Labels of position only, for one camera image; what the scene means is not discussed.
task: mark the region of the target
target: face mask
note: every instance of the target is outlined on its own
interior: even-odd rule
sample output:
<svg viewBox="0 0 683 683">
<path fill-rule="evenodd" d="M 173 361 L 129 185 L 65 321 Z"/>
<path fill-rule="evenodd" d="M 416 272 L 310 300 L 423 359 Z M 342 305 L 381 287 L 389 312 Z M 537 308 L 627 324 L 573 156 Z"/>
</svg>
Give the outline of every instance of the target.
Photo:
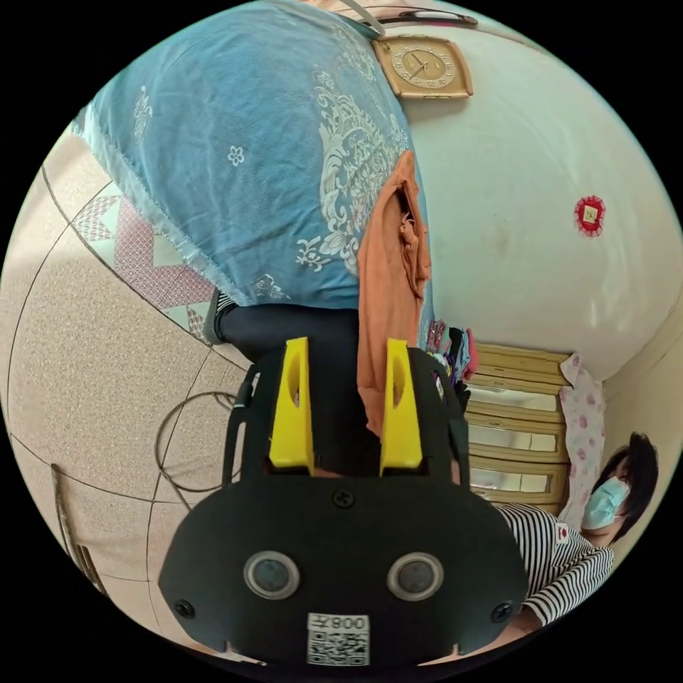
<svg viewBox="0 0 683 683">
<path fill-rule="evenodd" d="M 612 524 L 629 491 L 629 487 L 617 477 L 608 479 L 588 499 L 581 526 L 584 529 L 602 529 Z"/>
</svg>

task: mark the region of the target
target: blue bedsheet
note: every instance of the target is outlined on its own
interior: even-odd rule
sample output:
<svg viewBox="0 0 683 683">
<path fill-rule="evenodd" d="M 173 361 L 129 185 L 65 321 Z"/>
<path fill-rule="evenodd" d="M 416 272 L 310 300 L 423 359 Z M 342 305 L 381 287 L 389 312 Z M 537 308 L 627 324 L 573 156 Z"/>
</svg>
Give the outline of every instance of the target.
<svg viewBox="0 0 683 683">
<path fill-rule="evenodd" d="M 296 0 L 242 5 L 168 38 L 74 128 L 186 262 L 242 306 L 357 307 L 365 226 L 412 149 L 369 41 Z M 423 192 L 420 210 L 428 223 Z M 425 329 L 430 300 L 429 289 Z"/>
</svg>

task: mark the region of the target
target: black and white striped shirt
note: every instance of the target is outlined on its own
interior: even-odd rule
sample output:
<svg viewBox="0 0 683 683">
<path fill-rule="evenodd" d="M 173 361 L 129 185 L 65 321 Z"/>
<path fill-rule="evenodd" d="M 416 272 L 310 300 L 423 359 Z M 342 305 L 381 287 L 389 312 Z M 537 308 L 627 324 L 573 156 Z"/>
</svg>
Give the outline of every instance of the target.
<svg viewBox="0 0 683 683">
<path fill-rule="evenodd" d="M 529 577 L 524 604 L 543 626 L 581 604 L 610 575 L 614 553 L 596 548 L 549 512 L 531 505 L 497 506 L 517 539 Z"/>
</svg>

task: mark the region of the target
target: black pants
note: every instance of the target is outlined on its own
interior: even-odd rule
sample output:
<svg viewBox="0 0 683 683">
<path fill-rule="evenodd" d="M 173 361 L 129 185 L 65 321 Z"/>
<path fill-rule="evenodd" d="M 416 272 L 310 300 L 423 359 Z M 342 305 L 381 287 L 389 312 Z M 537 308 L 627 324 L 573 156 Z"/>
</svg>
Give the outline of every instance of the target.
<svg viewBox="0 0 683 683">
<path fill-rule="evenodd" d="M 379 474 L 380 441 L 367 429 L 356 384 L 358 311 L 263 304 L 226 310 L 218 331 L 253 363 L 308 337 L 313 448 L 319 466 L 350 477 Z"/>
</svg>

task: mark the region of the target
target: yellow plastic part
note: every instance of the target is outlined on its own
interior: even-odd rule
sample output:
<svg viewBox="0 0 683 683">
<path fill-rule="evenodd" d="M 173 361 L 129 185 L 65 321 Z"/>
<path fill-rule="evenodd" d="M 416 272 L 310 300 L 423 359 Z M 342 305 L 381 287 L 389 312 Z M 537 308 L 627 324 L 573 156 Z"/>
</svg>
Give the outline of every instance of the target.
<svg viewBox="0 0 683 683">
<path fill-rule="evenodd" d="M 290 339 L 287 342 L 280 390 L 275 404 L 269 455 L 273 467 L 277 469 L 306 467 L 313 476 L 313 433 L 306 337 Z"/>
<path fill-rule="evenodd" d="M 386 391 L 380 476 L 385 467 L 414 470 L 422 462 L 420 424 L 408 359 L 408 343 L 389 339 L 386 345 Z"/>
</svg>

